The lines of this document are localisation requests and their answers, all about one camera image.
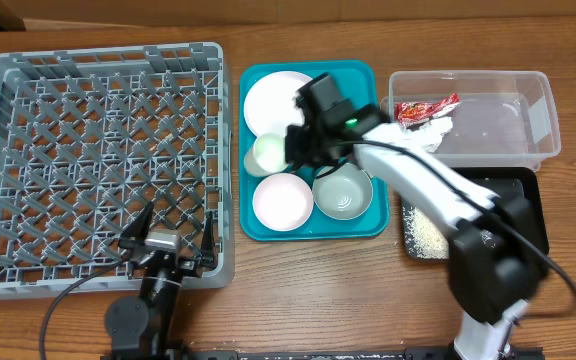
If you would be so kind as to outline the grey bowl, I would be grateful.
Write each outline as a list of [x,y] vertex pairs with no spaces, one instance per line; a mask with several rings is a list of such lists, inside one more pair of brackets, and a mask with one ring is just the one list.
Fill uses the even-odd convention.
[[331,171],[323,167],[312,185],[315,204],[328,217],[352,220],[361,216],[371,205],[373,186],[370,176],[357,166],[347,163]]

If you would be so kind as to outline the white paper cup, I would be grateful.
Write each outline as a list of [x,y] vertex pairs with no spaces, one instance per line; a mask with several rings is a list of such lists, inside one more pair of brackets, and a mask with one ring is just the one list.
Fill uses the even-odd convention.
[[249,175],[254,177],[280,173],[287,167],[284,138],[277,134],[261,135],[244,156],[244,168]]

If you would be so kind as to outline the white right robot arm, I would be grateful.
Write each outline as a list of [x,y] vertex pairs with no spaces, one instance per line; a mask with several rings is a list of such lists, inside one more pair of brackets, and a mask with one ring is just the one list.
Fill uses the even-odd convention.
[[531,203],[502,197],[407,140],[378,106],[356,108],[324,73],[295,97],[302,125],[290,125],[285,159],[299,168],[354,163],[421,210],[449,245],[448,281],[464,315],[447,356],[504,359],[510,337],[547,275],[541,227]]

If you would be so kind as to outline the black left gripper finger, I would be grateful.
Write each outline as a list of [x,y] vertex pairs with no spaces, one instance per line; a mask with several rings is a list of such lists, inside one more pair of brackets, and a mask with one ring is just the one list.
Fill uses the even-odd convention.
[[150,231],[153,214],[154,203],[149,202],[119,235],[119,241],[121,243],[144,243]]
[[217,267],[213,222],[213,212],[210,211],[206,215],[200,247],[201,266],[208,270],[215,270]]

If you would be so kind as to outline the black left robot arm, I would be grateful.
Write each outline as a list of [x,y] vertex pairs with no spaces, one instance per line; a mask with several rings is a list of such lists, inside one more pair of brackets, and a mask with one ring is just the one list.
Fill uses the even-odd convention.
[[217,267],[213,214],[201,231],[198,253],[182,254],[177,230],[153,229],[154,204],[149,203],[119,235],[119,247],[129,252],[128,262],[143,272],[139,293],[114,301],[104,315],[111,338],[107,359],[187,359],[189,351],[169,338],[172,316],[182,281],[199,278]]

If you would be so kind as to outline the red snack wrapper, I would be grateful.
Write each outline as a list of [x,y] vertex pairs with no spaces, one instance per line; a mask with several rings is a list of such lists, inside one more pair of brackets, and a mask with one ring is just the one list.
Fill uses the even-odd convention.
[[397,103],[393,113],[400,125],[409,128],[446,116],[455,110],[460,103],[458,94],[453,93],[439,102]]

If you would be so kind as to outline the small white bowl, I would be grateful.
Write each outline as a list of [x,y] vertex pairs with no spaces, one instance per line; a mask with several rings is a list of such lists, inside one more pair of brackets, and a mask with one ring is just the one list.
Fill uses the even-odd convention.
[[253,194],[254,215],[265,227],[287,232],[302,226],[312,214],[314,199],[300,177],[278,173],[262,180]]

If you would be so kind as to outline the white tissue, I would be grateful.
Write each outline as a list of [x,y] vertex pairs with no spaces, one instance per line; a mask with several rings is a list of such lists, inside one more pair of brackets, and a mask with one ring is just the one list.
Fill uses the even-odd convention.
[[408,141],[415,143],[426,152],[434,153],[442,143],[444,136],[452,129],[452,118],[445,116],[408,128],[404,134]]

